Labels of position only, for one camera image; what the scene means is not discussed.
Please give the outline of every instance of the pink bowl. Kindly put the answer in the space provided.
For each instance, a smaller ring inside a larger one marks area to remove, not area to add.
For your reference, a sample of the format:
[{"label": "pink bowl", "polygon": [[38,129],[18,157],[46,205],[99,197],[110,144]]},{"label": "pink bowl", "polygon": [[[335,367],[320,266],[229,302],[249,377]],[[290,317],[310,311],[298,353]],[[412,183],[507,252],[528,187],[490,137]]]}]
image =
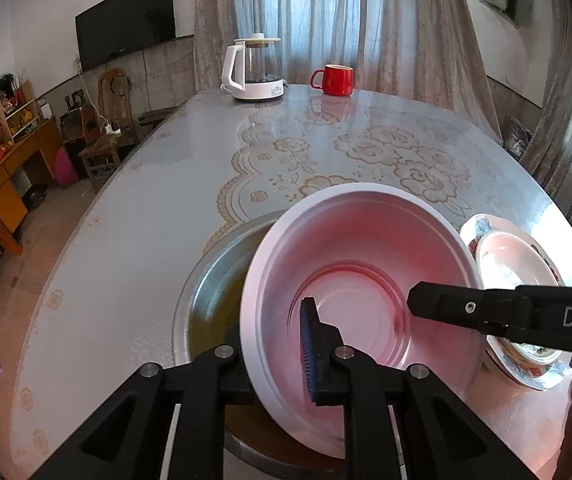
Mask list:
[{"label": "pink bowl", "polygon": [[304,384],[299,302],[378,363],[423,363],[464,397],[481,365],[477,332],[410,316],[419,281],[482,288],[457,232],[435,209],[381,184],[344,184],[305,198],[269,230],[243,286],[242,351],[272,418],[318,452],[343,457],[343,409],[312,404]]}]

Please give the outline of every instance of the tiled wall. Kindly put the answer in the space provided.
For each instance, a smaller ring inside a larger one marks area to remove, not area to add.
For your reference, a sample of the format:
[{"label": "tiled wall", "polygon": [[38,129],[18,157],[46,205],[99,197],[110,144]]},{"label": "tiled wall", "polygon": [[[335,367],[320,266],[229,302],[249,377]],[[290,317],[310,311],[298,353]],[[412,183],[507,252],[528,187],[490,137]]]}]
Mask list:
[{"label": "tiled wall", "polygon": [[491,77],[488,78],[488,85],[502,133],[506,128],[506,117],[511,115],[535,132],[537,123],[540,122],[541,108]]},{"label": "tiled wall", "polygon": [[[192,37],[189,36],[128,54],[83,72],[83,83],[93,104],[98,106],[99,76],[111,68],[123,68],[132,82],[130,106],[137,135],[143,139],[150,128],[143,129],[138,125],[136,119],[142,113],[179,106],[195,94],[192,46]],[[75,76],[41,97],[50,103],[53,114],[61,117],[68,109],[65,96],[82,89],[83,83],[80,76]]]}]

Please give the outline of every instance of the television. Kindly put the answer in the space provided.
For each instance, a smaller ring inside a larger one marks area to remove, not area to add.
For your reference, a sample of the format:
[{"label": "television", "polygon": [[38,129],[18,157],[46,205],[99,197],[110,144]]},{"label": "television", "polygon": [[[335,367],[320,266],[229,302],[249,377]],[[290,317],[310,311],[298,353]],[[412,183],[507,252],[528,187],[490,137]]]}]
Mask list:
[{"label": "television", "polygon": [[83,70],[175,38],[173,0],[104,0],[74,22]]}]

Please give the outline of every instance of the shelf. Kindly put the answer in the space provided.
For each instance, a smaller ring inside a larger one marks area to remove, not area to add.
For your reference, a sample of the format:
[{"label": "shelf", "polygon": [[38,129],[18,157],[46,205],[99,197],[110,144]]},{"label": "shelf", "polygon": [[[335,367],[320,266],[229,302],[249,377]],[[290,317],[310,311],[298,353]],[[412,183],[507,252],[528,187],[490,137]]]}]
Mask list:
[{"label": "shelf", "polygon": [[25,130],[28,126],[30,126],[33,122],[35,122],[35,121],[37,121],[37,120],[38,120],[38,117],[35,117],[35,118],[34,118],[33,120],[31,120],[28,124],[25,124],[24,127],[23,127],[21,130],[19,130],[16,134],[14,134],[14,135],[12,136],[12,138],[14,139],[14,138],[15,138],[16,136],[18,136],[23,130]]},{"label": "shelf", "polygon": [[31,99],[30,101],[28,101],[26,104],[24,104],[21,108],[17,108],[15,111],[13,111],[11,114],[6,115],[6,120],[8,120],[9,118],[11,118],[14,114],[16,114],[17,112],[21,112],[26,106],[28,106],[29,104],[35,102],[34,99]]}]

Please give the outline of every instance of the sheer curtain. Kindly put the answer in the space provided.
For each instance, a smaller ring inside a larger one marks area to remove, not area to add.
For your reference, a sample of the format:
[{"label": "sheer curtain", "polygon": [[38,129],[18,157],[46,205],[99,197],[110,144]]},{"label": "sheer curtain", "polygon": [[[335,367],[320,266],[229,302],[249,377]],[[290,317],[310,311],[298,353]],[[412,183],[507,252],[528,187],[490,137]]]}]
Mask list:
[{"label": "sheer curtain", "polygon": [[554,197],[572,167],[572,3],[553,1],[553,54],[541,119],[520,163]]},{"label": "sheer curtain", "polygon": [[[227,1],[233,34],[222,23]],[[196,12],[210,13],[195,16],[197,89],[219,85],[218,73],[205,73],[221,70],[213,38],[263,32],[282,39],[279,64],[290,83],[306,84],[326,63],[350,65],[357,88],[450,108],[501,143],[466,0],[197,0]],[[202,41],[206,55],[197,55]]]}]

